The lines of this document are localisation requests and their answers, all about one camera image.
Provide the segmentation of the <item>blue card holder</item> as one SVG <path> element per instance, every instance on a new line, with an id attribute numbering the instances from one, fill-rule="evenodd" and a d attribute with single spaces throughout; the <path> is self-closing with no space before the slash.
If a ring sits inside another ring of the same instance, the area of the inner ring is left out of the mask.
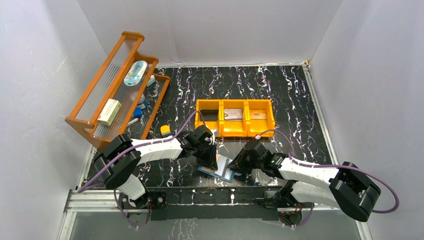
<path id="1" fill-rule="evenodd" d="M 217 170 L 205 166 L 199 166 L 198 170 L 202 173 L 211 175 L 225 182 L 231 183 L 235 176 L 241 176 L 241 173 L 235 172 L 229 168 L 229 164 L 233 159 L 226 156 L 216 154 Z"/>

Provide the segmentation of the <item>white striped credit card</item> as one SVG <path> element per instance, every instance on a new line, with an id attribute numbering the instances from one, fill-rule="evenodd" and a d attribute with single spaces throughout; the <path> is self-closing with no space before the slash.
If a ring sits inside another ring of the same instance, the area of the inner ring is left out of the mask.
<path id="1" fill-rule="evenodd" d="M 218 169 L 215 171 L 215 173 L 219 176 L 225 176 L 227 169 L 228 169 L 228 165 L 232 161 L 233 160 L 231 158 L 228 158 L 228 157 L 223 156 L 223 155 L 218 155 L 218 158 L 217 158 Z"/>

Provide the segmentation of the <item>yellow three-compartment bin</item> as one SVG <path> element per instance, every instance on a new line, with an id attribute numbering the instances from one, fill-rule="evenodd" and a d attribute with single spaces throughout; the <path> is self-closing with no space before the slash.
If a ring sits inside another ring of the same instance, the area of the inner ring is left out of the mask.
<path id="1" fill-rule="evenodd" d="M 224 109 L 242 109 L 243 119 L 240 121 L 224 120 Z M 262 134 L 270 138 L 273 132 L 265 132 L 276 126 L 273 105 L 270 99 L 198 99 L 196 110 L 218 110 L 217 121 L 205 121 L 201 113 L 195 115 L 194 126 L 205 125 L 218 137 L 238 138 L 255 137 Z M 250 119 L 250 111 L 266 111 L 267 119 Z"/>

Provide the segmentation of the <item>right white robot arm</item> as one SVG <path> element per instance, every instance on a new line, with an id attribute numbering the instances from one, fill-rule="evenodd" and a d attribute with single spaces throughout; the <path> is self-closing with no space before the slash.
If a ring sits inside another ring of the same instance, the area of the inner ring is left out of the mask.
<path id="1" fill-rule="evenodd" d="M 269 177 L 285 180 L 278 193 L 265 197 L 266 203 L 282 207 L 326 205 L 359 222 L 368 221 L 381 195 L 381 189 L 351 162 L 340 168 L 307 163 L 286 153 L 271 152 L 255 138 L 244 145 L 229 168 L 241 174 L 259 169 Z"/>

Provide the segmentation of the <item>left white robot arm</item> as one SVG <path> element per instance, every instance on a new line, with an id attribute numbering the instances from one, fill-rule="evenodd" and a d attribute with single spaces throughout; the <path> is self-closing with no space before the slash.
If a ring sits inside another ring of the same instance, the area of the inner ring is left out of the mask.
<path id="1" fill-rule="evenodd" d="M 118 190 L 119 204 L 127 209 L 163 208 L 165 194 L 149 191 L 146 185 L 134 175 L 141 164 L 164 159 L 181 159 L 194 156 L 198 165 L 212 170 L 218 169 L 215 136 L 204 125 L 193 131 L 183 130 L 174 136 L 158 139 L 130 139 L 127 134 L 114 138 L 93 159 L 107 190 Z"/>

